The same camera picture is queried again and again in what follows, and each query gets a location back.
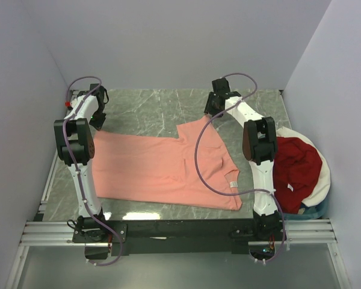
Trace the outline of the red t shirt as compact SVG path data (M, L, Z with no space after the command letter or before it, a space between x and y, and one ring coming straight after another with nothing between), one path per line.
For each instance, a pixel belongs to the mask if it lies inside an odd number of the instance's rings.
M284 213L297 214L318 182L322 160L313 146L297 137L277 137L277 145L274 195Z

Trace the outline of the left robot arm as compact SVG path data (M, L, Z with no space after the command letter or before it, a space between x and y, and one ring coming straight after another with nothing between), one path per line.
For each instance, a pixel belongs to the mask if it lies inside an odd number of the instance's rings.
M91 84L88 91L81 91L72 101L66 102L67 116L54 122L58 157L68 166L78 198L79 217L68 220L74 230L73 242L95 243L108 237L100 200L97 197L92 174L95 154L90 127L99 130L104 121L103 109L109 101L101 84Z

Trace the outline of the black base crossbar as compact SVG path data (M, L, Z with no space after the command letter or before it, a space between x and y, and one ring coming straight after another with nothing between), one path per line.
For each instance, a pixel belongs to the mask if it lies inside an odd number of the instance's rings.
M282 223L253 219L110 220L107 228L85 218L78 220L74 244L86 246L90 259L150 253L231 252L247 254L251 242L282 241Z

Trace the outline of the aluminium frame rail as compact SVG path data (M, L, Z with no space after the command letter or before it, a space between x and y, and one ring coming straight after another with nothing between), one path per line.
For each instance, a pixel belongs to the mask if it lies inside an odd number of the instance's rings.
M271 241L280 244L285 237L285 243L289 244L332 244L337 243L333 227L329 220L288 221L285 224L285 232L279 231L272 237L256 238L245 235L242 230L231 233L222 232L197 232L186 235L140 235L141 238L159 241L174 241L182 239L213 239L226 238L233 240L244 240L251 244L267 244ZM20 246L100 246L108 244L108 237L99 241L83 237L74 233L74 230L64 222L28 222L26 223Z

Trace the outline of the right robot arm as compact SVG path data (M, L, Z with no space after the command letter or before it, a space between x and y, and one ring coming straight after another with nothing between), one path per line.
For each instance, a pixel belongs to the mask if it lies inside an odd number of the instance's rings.
M277 152L275 121L252 109L239 92L232 91L225 77L212 81L204 113L212 117L230 114L243 128L242 152L253 176L255 200L252 233L266 240L280 229L279 207L274 198L273 169Z

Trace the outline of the salmon pink t shirt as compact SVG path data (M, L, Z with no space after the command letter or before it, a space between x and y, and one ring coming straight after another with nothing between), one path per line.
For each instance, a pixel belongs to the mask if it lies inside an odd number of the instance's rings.
M97 196L238 211L239 170L208 120L178 125L177 138L97 132Z

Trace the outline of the teal rimmed laundry basket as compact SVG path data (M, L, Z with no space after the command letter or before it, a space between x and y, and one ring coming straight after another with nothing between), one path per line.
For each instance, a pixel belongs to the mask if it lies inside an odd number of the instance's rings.
M329 207L329 197L327 196L318 205L312 207L306 207L304 204L301 204L299 210L301 214L284 213L284 218L285 220L299 220L299 221L321 219L326 214L328 207Z

